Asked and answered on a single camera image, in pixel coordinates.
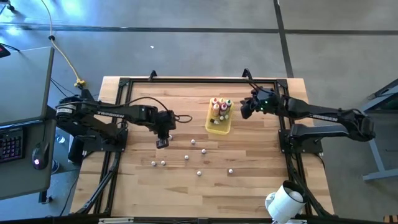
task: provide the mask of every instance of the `yellow container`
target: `yellow container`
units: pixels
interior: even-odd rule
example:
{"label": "yellow container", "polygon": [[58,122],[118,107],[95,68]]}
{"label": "yellow container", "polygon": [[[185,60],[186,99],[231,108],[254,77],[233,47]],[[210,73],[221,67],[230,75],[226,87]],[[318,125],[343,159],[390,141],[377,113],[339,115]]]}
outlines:
{"label": "yellow container", "polygon": [[[232,113],[233,113],[233,108],[234,108],[234,102],[232,102],[232,105],[229,109],[229,111],[226,113],[229,118],[224,121],[220,121],[220,116],[213,116],[213,105],[211,103],[211,99],[209,101],[209,110],[207,111],[207,118],[206,118],[206,124],[205,128],[207,132],[213,133],[213,134],[228,134],[229,130],[231,129],[231,121],[232,121]],[[213,124],[210,122],[210,119],[214,119],[219,122],[219,124]]]}

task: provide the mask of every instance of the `gray floor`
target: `gray floor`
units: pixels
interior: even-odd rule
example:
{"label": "gray floor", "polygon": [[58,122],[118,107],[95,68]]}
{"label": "gray floor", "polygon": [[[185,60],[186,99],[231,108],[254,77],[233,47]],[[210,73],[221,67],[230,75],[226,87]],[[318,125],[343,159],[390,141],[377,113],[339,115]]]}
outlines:
{"label": "gray floor", "polygon": [[[95,27],[182,27],[277,29],[271,0],[47,0],[53,23]],[[397,30],[394,0],[280,0],[286,29]],[[13,0],[19,11],[0,14],[0,42],[20,49],[49,46],[49,31],[18,30],[13,24],[48,24],[40,0]],[[249,68],[256,77],[286,77],[279,34],[58,31],[56,41],[76,70],[99,92],[105,75],[238,77]],[[311,103],[342,108],[360,106],[366,97],[398,75],[396,35],[287,35],[294,77],[304,78]],[[75,77],[59,53],[53,78],[73,88]],[[49,105],[62,95],[53,86]],[[386,168],[397,168],[396,117],[377,117],[377,138]],[[365,183],[376,171],[370,148],[349,139],[322,140],[326,176],[335,213],[341,217],[381,220],[397,214],[398,178]],[[58,146],[56,153],[65,155]],[[0,220],[59,215],[74,172],[52,177],[53,203],[37,204],[37,195],[0,201]],[[8,209],[19,203],[18,209]]]}

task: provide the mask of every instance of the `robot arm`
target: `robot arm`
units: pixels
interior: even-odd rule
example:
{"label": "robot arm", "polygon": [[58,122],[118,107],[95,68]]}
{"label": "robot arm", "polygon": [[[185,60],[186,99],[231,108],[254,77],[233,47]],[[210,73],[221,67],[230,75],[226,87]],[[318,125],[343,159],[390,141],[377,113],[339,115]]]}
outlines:
{"label": "robot arm", "polygon": [[[261,86],[251,91],[252,97],[245,98],[241,103],[242,117],[248,119],[253,111],[272,113],[277,116],[284,116],[293,120],[303,118],[320,119],[340,123],[342,126],[335,126],[328,130],[329,135],[325,136],[347,136],[355,141],[369,141],[375,137],[374,123],[365,114],[357,109],[343,110],[341,108],[326,108],[322,106],[309,105],[308,103],[289,96],[278,97],[273,89],[266,89]],[[292,128],[291,135],[309,138],[313,135],[313,127],[306,127],[296,124]]]}
{"label": "robot arm", "polygon": [[113,105],[95,101],[88,90],[82,90],[82,96],[72,96],[60,101],[57,106],[57,122],[78,123],[96,131],[107,142],[117,142],[121,130],[113,123],[103,123],[94,117],[95,114],[121,118],[139,126],[145,126],[157,134],[158,149],[169,146],[169,131],[175,129],[178,121],[172,110],[158,111],[155,106],[147,105]]}

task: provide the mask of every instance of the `wooden tabletop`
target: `wooden tabletop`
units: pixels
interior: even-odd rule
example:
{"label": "wooden tabletop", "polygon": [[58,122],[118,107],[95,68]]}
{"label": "wooden tabletop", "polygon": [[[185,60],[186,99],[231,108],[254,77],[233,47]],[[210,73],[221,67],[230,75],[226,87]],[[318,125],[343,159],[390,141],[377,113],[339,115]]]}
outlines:
{"label": "wooden tabletop", "polygon": [[[308,101],[303,79],[288,78],[287,81],[292,97]],[[99,99],[114,103],[118,83],[119,77],[104,77]],[[147,128],[129,125],[112,216],[268,218],[265,198],[287,180],[285,157],[280,153],[277,136],[278,117],[253,113],[245,120],[240,106],[235,106],[229,134],[210,134],[205,129],[211,97],[228,98],[239,105],[240,100],[251,96],[250,91],[251,87],[242,83],[135,83],[131,99],[152,96],[175,114],[190,114],[193,120],[187,124],[177,123],[176,130],[170,132],[174,138],[166,149],[156,149],[157,136]],[[161,109],[151,100],[137,104]],[[98,118],[107,123],[111,121]],[[311,119],[297,123],[313,125]],[[191,139],[197,143],[191,145]],[[95,152],[83,161],[71,212],[81,208],[94,192],[103,157],[103,152]],[[309,189],[324,208],[333,213],[322,163],[311,154],[302,157]],[[152,167],[151,161],[156,161],[158,166]],[[161,161],[165,161],[166,166],[160,165]]]}

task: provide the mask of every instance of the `yellow cable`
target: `yellow cable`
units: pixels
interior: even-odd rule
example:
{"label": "yellow cable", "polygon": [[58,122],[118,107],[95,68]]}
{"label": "yellow cable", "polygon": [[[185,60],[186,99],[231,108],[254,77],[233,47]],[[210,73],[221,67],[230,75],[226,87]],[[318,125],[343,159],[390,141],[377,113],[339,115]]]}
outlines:
{"label": "yellow cable", "polygon": [[[43,3],[45,9],[47,10],[47,12],[48,12],[48,14],[49,14],[49,18],[50,18],[50,36],[53,36],[53,35],[52,35],[52,18],[51,18],[50,10],[48,9],[47,5],[44,3],[43,0],[42,0],[42,3]],[[75,68],[73,67],[72,63],[70,63],[70,61],[69,61],[69,59],[67,58],[67,56],[66,56],[66,55],[61,51],[61,49],[55,44],[54,40],[52,40],[52,39],[50,39],[50,40],[51,40],[52,45],[61,53],[61,55],[64,57],[64,59],[65,59],[65,60],[67,61],[67,63],[69,64],[70,68],[73,70],[73,72],[74,72],[74,74],[75,74],[75,76],[76,76],[76,79],[77,79],[77,80],[76,80],[76,83],[75,83],[75,86],[78,86],[78,84],[84,85],[84,84],[85,84],[85,81],[84,81],[84,80],[81,80],[81,79],[79,78],[79,76],[77,75],[77,72],[76,72]]]}

